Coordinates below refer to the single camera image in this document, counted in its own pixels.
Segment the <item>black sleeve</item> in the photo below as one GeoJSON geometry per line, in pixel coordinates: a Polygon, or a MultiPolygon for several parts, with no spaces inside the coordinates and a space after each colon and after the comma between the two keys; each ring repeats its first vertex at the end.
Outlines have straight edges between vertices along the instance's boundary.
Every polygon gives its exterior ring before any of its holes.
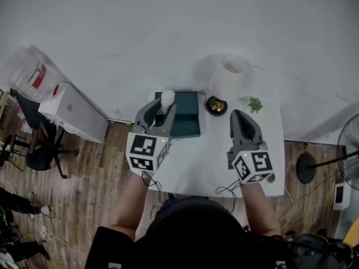
{"type": "Polygon", "coordinates": [[[98,227],[92,242],[85,269],[123,268],[126,257],[131,253],[132,239],[125,233],[105,227],[98,227]]]}

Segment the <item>white lampshade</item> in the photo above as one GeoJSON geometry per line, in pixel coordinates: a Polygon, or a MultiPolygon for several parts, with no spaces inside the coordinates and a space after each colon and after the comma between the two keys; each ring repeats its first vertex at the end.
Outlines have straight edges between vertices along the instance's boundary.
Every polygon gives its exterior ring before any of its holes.
{"type": "Polygon", "coordinates": [[[250,67],[249,62],[238,55],[222,55],[209,82],[211,93],[223,101],[240,98],[241,90],[248,83],[250,67]]]}

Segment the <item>white lamp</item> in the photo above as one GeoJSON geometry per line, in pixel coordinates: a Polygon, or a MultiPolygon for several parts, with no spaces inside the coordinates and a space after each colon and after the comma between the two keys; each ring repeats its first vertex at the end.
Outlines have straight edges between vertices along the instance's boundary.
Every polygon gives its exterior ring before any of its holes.
{"type": "Polygon", "coordinates": [[[249,77],[250,64],[234,54],[224,54],[219,58],[216,69],[209,82],[213,96],[206,102],[210,114],[220,116],[227,111],[227,102],[240,97],[249,77]]]}

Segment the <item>tabletop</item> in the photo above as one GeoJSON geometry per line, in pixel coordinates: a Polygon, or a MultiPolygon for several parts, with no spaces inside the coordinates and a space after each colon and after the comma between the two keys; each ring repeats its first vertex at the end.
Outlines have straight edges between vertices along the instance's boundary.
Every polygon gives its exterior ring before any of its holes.
{"type": "MultiPolygon", "coordinates": [[[[149,100],[154,99],[156,91],[151,90],[149,100]]],[[[221,117],[214,117],[207,112],[204,103],[209,95],[198,94],[199,120],[201,136],[173,139],[169,154],[154,175],[154,180],[162,186],[162,191],[192,196],[233,197],[229,191],[216,194],[218,187],[227,187],[238,180],[235,170],[228,170],[226,152],[233,146],[229,135],[229,117],[231,112],[239,109],[250,114],[247,100],[228,102],[228,110],[221,117]]],[[[267,143],[274,169],[274,182],[261,181],[267,196],[284,193],[284,138],[280,108],[278,105],[263,104],[257,114],[250,114],[262,130],[267,143]]],[[[241,190],[233,191],[241,197],[241,190]]]]}

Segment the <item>chair backrest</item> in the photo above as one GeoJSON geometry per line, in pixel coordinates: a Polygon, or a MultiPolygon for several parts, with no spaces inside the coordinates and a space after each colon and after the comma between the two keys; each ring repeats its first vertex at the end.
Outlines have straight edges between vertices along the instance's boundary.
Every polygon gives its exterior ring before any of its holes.
{"type": "Polygon", "coordinates": [[[10,95],[16,98],[30,128],[39,129],[41,122],[49,123],[49,120],[39,112],[39,103],[23,97],[14,89],[10,89],[10,95]]]}

